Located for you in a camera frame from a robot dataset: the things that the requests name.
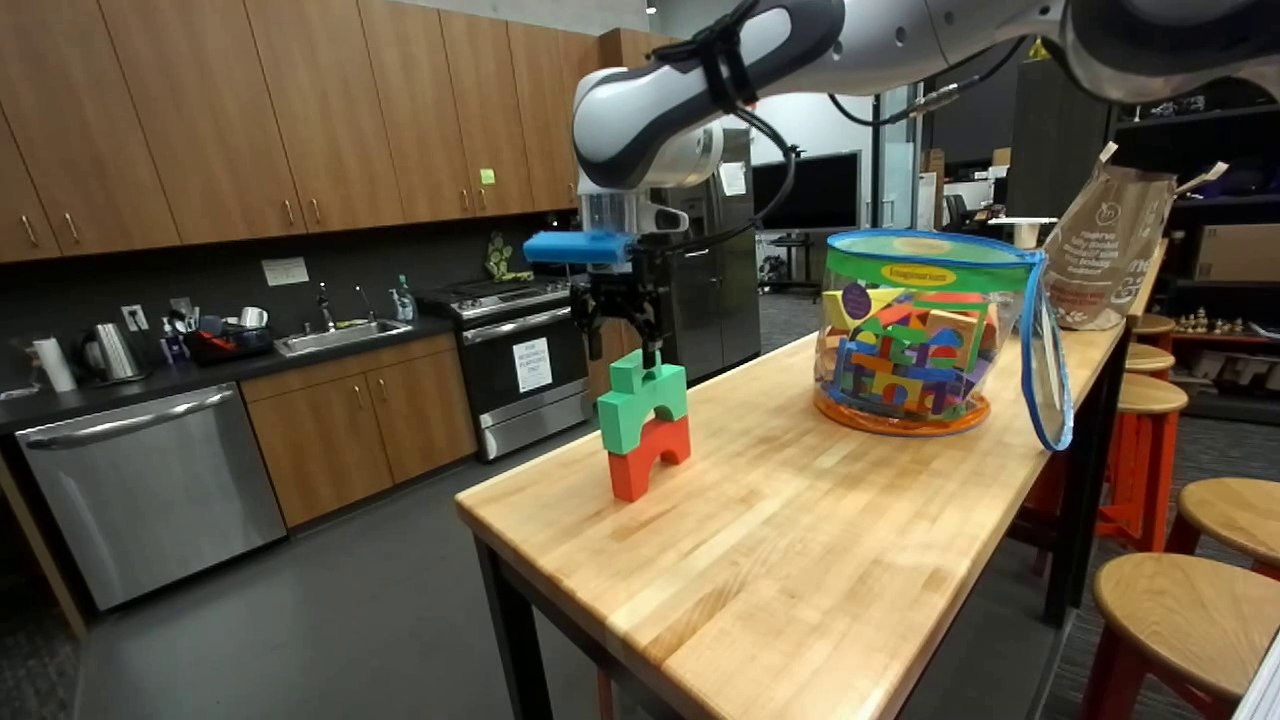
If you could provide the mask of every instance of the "oven handle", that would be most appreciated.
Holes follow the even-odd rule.
[[[169,424],[169,420],[181,420],[181,415],[194,415],[194,413],[203,413],[203,407],[216,407],[232,401],[232,391],[212,391],[212,396],[202,396],[202,401],[188,401],[188,404],[174,404],[165,413],[147,413],[147,415],[117,415],[117,420],[102,420],[102,424],[87,424],[87,429],[71,429],[71,434],[48,434],[48,437],[20,437],[27,447],[62,447],[62,444],[91,444],[91,440],[106,440],[106,437],[126,437],[126,434],[137,434],[137,429],[147,429],[147,424]]]
[[[510,320],[510,325],[468,328],[468,331],[465,331],[465,344],[487,344],[487,342],[502,342],[502,335],[517,335],[517,331],[528,331],[528,328],[558,325],[558,320],[565,320],[565,317],[571,317],[571,307],[550,307],[550,313],[522,317],[522,320]]]

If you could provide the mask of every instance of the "plastic container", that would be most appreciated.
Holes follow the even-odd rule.
[[[1040,252],[955,232],[839,232],[828,240],[818,407],[868,434],[938,437],[990,415],[1002,302]]]

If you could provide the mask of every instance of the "stool seat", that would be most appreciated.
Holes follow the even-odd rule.
[[[1134,415],[1172,415],[1189,407],[1189,391],[1160,376],[1124,374],[1116,407]]]
[[[1280,486],[1247,476],[1195,481],[1178,496],[1179,522],[1264,564],[1280,564]]]
[[[1130,344],[1124,374],[1172,374],[1178,356],[1156,344]]]
[[[1144,657],[1172,685],[1192,685],[1218,703],[1237,703],[1280,630],[1280,585],[1233,564],[1178,551],[1134,551],[1098,578],[1098,603],[1111,641],[1091,668],[1090,703],[1124,703],[1138,692],[1134,663],[1109,653]]]
[[[1172,335],[1178,331],[1178,320],[1172,317],[1141,317],[1134,325],[1134,335]]]

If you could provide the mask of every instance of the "orange block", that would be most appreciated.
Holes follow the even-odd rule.
[[[648,493],[652,465],[685,465],[687,461],[687,415],[679,420],[648,420],[641,434],[641,447],[627,455],[608,455],[612,496],[636,504]]]

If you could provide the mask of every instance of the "kitchen sink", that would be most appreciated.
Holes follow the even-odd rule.
[[[297,331],[297,335],[275,335],[280,356],[311,356],[311,354],[333,354],[333,349],[351,349],[384,335],[406,335],[412,325],[399,320],[338,320],[328,331]]]

